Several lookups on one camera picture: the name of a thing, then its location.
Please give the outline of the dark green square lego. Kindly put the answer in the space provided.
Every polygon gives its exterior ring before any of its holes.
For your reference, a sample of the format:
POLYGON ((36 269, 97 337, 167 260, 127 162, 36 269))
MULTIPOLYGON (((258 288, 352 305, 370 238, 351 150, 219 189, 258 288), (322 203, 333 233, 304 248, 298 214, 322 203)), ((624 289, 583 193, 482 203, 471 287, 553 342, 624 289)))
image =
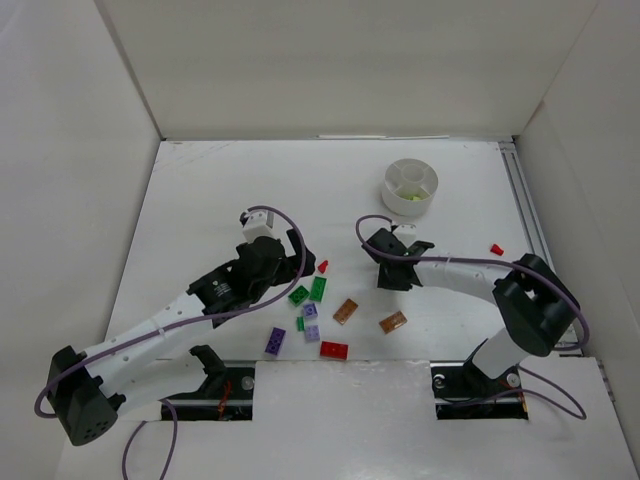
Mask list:
POLYGON ((305 286, 299 285, 288 295, 288 300, 291 305, 299 306, 309 298, 309 295, 310 291, 305 286))

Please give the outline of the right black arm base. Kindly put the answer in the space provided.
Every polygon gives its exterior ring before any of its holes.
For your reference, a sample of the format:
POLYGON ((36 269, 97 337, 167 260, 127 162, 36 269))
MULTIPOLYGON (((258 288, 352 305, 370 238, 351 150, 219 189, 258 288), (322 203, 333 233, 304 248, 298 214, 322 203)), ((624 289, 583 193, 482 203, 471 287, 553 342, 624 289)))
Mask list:
POLYGON ((496 379, 484 375, 470 359, 430 364, 438 420, 527 420, 516 366, 496 379))

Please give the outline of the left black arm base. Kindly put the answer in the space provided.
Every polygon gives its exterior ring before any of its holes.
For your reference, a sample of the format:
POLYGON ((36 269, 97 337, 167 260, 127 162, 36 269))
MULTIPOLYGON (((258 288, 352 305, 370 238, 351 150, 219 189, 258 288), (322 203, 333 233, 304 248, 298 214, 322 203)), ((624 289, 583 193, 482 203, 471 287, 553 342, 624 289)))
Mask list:
POLYGON ((253 417, 255 362, 226 362, 209 347, 195 346, 189 353, 198 359, 198 373, 205 375, 197 387, 171 396, 179 421, 232 422, 253 417))

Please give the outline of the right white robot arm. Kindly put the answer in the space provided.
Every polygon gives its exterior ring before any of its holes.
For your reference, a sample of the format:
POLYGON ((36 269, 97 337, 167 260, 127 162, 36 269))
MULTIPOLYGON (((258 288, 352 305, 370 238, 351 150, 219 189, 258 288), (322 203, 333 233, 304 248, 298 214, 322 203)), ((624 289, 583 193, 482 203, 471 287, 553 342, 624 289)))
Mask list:
POLYGON ((377 286, 392 291, 440 288, 494 305, 503 327, 484 340, 459 366, 433 375, 434 392, 452 400, 487 398, 500 392, 500 382, 530 357, 546 357, 577 318, 579 304, 543 259, 525 254, 504 265, 422 259, 434 245, 407 246, 399 229, 376 231, 362 245, 379 266, 377 286))

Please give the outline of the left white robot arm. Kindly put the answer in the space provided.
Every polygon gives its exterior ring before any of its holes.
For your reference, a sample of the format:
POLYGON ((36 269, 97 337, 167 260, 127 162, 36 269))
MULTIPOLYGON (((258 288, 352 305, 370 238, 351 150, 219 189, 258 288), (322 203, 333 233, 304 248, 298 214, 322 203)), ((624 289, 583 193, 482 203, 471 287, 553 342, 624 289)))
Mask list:
POLYGON ((74 446, 106 433, 120 416, 191 391, 214 392, 226 367, 202 338, 251 313, 272 287, 293 286, 315 270, 297 232, 287 255, 269 232, 248 234, 236 258, 192 282, 164 310, 131 330, 81 352, 66 346, 50 362, 44 399, 74 446))

